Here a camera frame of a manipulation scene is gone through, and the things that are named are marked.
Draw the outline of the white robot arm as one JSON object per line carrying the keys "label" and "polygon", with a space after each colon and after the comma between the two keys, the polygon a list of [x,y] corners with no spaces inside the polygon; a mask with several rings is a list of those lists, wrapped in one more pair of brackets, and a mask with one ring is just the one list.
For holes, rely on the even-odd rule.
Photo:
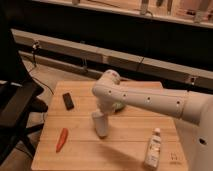
{"label": "white robot arm", "polygon": [[193,164],[189,171],[213,171],[213,95],[187,90],[131,88],[120,84],[120,75],[106,70],[94,83],[98,109],[92,113],[99,137],[108,135],[108,116],[120,102],[180,118],[199,127]]}

